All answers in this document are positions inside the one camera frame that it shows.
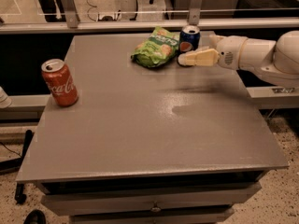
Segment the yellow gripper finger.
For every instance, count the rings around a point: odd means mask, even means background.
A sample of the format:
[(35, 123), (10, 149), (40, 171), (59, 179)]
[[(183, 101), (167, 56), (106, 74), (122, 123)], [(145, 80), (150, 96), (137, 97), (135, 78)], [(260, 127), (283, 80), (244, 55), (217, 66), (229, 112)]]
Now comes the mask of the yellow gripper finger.
[(206, 51), (208, 49), (214, 49), (217, 52), (222, 52), (221, 41), (222, 35), (216, 34), (201, 34), (199, 45), (196, 51)]
[(178, 56), (182, 66), (213, 66), (218, 62), (219, 53), (215, 49), (193, 50)]

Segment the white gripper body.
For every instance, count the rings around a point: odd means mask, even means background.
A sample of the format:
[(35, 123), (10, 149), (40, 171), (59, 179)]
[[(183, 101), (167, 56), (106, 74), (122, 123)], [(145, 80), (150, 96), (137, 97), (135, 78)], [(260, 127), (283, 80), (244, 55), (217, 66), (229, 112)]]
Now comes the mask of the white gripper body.
[(231, 70), (239, 69), (239, 58), (243, 45), (248, 39), (245, 36), (226, 36), (217, 43), (216, 51), (220, 54), (218, 65)]

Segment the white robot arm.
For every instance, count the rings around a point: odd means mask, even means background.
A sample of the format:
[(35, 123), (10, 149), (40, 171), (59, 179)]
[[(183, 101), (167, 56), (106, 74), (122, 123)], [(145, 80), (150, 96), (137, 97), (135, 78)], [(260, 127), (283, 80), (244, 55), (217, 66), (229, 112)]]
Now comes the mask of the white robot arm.
[(267, 83), (284, 88), (299, 87), (299, 31), (278, 41), (246, 36), (210, 35), (209, 46), (180, 54), (182, 66), (218, 66), (251, 72)]

